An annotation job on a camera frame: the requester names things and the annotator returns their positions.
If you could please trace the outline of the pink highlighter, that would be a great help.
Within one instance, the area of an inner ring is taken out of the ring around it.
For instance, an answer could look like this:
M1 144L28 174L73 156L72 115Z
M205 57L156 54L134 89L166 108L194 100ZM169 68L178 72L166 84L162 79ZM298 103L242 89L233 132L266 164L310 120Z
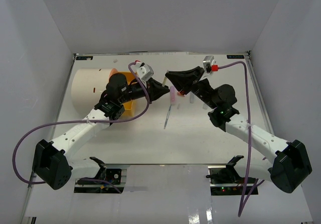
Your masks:
M176 94L176 89L175 89L174 86L171 86L170 87L170 103L171 103L171 105L175 105L176 104L175 94Z

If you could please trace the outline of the thin blue ballpoint pen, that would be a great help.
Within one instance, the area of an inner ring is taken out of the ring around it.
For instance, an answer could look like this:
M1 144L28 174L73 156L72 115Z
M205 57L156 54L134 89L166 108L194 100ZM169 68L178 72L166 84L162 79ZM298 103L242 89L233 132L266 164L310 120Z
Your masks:
M166 115L166 119L165 119L165 123L164 123L164 130L166 129L167 124L168 124L168 120L169 120L170 113L171 113L171 108L172 108L172 105L169 106L169 109L168 109L168 112L167 112L167 115Z

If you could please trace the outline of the yellow bottom drawer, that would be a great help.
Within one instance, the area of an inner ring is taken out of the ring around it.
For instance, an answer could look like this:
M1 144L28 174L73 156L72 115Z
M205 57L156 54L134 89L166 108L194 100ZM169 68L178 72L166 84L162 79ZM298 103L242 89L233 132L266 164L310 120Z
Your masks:
M131 72L120 72L125 75L127 83L130 84L132 80L135 79L134 75ZM136 109L136 100L131 100L126 102L124 105L124 113L122 114L123 119L129 119L135 116L135 109Z

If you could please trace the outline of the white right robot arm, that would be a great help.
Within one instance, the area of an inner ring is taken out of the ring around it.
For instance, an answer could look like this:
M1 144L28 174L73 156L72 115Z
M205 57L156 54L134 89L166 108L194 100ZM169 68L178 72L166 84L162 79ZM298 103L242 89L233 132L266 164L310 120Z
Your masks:
M262 128L251 125L233 108L237 102L235 90L229 84L213 88L204 76L204 69L196 67L187 71L169 71L166 78L180 94L192 92L211 108L211 123L222 131L246 142L271 163L253 168L252 178L271 181L285 193L292 193L310 175L312 167L305 145L276 137Z

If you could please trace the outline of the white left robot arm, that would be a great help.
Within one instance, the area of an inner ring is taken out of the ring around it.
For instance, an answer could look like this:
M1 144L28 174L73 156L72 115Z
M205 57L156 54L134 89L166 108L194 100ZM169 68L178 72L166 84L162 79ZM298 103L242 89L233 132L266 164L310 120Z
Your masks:
M137 80L128 83L122 73L113 74L99 102L82 123L50 142L41 140L37 143L33 171L54 190L62 188L71 178L103 182L106 177L103 161L95 157L75 161L72 157L97 133L110 127L123 115L125 103L145 96L149 97L147 102L152 103L169 91L168 86L153 78L140 85Z

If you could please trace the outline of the light blue highlighter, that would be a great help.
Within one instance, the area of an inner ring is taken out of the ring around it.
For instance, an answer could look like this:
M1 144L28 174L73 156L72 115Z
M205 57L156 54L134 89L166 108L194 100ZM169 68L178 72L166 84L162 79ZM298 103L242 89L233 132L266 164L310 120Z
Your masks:
M190 94L190 103L195 102L195 96L193 94Z

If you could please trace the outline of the black label sticker right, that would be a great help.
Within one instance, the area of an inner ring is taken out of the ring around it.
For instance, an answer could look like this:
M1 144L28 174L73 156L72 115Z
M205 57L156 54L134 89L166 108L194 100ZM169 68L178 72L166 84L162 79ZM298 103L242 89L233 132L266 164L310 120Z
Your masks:
M244 59L244 55L226 55L228 59Z

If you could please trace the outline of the black label sticker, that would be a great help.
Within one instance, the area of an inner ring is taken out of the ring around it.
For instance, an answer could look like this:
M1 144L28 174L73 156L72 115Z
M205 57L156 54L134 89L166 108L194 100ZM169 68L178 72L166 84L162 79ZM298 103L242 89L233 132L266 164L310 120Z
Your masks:
M226 55L228 59L244 59L244 55Z
M77 60L77 61L81 61L81 60L84 60L84 61L93 60L93 56L77 56L77 57L76 57L76 60Z

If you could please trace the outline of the white round drawer organizer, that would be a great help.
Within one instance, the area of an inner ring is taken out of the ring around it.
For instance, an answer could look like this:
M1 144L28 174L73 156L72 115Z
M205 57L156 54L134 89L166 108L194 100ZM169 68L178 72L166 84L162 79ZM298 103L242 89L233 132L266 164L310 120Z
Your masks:
M72 104L81 116L89 113L99 102L109 82L112 68L81 68L71 85Z

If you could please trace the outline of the black label sticker left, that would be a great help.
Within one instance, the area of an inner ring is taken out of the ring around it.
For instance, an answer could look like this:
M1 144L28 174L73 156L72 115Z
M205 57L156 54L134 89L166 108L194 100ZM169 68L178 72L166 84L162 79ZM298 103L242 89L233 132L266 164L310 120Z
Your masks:
M81 60L84 60L84 61L93 60L93 56L77 56L77 57L76 57L76 60L77 60L77 61L81 61Z

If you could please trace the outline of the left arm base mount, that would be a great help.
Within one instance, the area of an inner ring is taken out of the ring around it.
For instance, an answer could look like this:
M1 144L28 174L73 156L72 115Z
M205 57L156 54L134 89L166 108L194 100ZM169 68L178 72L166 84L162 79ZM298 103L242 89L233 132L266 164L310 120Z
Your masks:
M127 169L126 165L111 165L101 171L97 177L77 179L74 193L121 194L126 184Z

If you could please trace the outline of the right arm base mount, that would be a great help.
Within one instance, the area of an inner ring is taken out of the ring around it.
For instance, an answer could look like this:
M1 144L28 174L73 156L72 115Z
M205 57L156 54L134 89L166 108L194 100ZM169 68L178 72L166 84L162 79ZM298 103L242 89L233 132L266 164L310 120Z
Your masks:
M241 196L244 178L226 167L210 166L206 178L212 196Z

